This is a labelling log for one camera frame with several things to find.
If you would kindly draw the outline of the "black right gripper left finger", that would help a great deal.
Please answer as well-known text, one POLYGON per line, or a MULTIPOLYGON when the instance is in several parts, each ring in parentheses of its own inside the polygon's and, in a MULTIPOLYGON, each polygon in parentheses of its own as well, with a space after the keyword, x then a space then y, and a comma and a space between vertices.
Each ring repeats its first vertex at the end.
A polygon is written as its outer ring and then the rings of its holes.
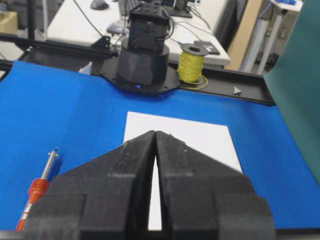
POLYGON ((26 240, 127 240, 148 230, 156 133, 56 176, 32 208, 26 240))

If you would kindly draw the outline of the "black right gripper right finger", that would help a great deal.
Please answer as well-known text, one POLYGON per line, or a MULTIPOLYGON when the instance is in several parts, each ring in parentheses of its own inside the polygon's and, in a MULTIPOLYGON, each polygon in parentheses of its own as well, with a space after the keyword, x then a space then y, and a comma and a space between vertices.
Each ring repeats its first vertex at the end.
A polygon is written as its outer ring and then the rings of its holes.
POLYGON ((267 201, 243 173, 156 133, 161 212, 172 240, 274 240, 267 201))

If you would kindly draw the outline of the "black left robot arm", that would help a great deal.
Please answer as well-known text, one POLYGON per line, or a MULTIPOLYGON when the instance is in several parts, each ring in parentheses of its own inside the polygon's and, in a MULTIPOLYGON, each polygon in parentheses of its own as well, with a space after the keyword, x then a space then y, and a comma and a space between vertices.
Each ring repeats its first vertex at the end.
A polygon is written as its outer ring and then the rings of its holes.
POLYGON ((148 0, 129 12, 129 35, 119 52, 94 62, 90 73, 105 78, 119 89, 157 96, 179 89, 175 69, 169 66, 170 49, 165 45, 171 17, 161 0, 148 0))

